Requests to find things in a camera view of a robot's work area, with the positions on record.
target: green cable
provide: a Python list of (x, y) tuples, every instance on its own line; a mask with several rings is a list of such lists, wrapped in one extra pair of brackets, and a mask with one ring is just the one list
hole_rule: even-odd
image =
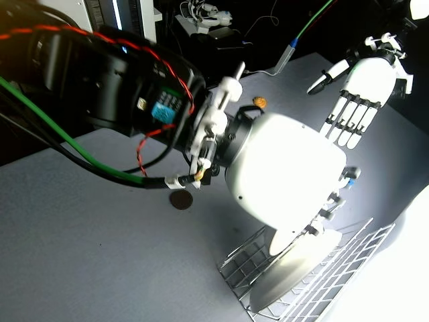
[(325, 5), (323, 7), (320, 8), (319, 11), (316, 12), (315, 15), (313, 15), (310, 19), (310, 21), (304, 26), (304, 28), (302, 28), (302, 30), (300, 31), (300, 33), (296, 36), (296, 39), (300, 39), (300, 37), (302, 36), (302, 34), (306, 31), (306, 29), (308, 28), (308, 26), (322, 13), (322, 11), (324, 11), (326, 9), (326, 7), (328, 7), (330, 5), (331, 2), (333, 2), (334, 0), (329, 0), (328, 2), (325, 3)]
[(103, 164), (96, 160), (93, 156), (89, 154), (82, 146), (79, 145), (71, 136), (69, 136), (53, 119), (46, 115), (36, 104), (31, 102), (25, 95), (16, 90), (11, 86), (3, 77), (0, 76), (0, 85), (7, 89), (13, 96), (19, 99), (25, 106), (31, 109), (38, 117), (43, 119), (64, 141), (72, 146), (86, 161), (91, 163), (93, 166), (112, 174), (118, 178), (122, 178), (131, 182), (143, 183), (144, 178), (140, 176), (134, 176), (132, 174), (127, 174), (120, 170), (111, 168), (106, 164)]

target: wire rack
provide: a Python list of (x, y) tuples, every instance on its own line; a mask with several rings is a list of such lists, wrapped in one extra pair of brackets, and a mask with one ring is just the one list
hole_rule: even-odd
[(372, 220), (338, 229), (343, 233), (339, 246), (290, 292), (260, 312), (251, 312), (249, 307), (251, 285), (286, 253), (269, 255), (263, 240), (265, 228), (231, 252), (219, 271), (254, 322), (319, 321), (395, 227), (392, 223), (365, 235)]

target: light strip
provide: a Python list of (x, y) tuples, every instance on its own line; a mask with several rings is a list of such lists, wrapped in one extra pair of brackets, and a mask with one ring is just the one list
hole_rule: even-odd
[(113, 11), (115, 12), (116, 24), (118, 29), (122, 30), (121, 16), (119, 15), (119, 8), (117, 0), (112, 0), (113, 2)]

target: gray table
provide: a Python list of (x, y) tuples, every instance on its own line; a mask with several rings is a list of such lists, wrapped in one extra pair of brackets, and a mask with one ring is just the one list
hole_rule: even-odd
[[(229, 111), (264, 96), (270, 111), (319, 128), (341, 84), (315, 97), (305, 91), (328, 66), (313, 54), (275, 78), (247, 77)], [(99, 160), (129, 168), (139, 139), (103, 129), (79, 141)], [(428, 180), (428, 147), (427, 136), (385, 107), (347, 152), (363, 174), (333, 225), (392, 221)], [(150, 141), (143, 157), (162, 149)], [(149, 175), (185, 169), (174, 152)], [(169, 191), (107, 182), (52, 150), (0, 168), (0, 183), (0, 321), (249, 321), (216, 264), (261, 224), (236, 204), (222, 175), (191, 189), (186, 211), (170, 206)]]

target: orange object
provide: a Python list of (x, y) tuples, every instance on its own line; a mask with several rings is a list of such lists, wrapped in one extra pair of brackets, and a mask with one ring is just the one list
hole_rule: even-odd
[(267, 100), (264, 97), (258, 96), (253, 99), (253, 104), (263, 109), (267, 106)]

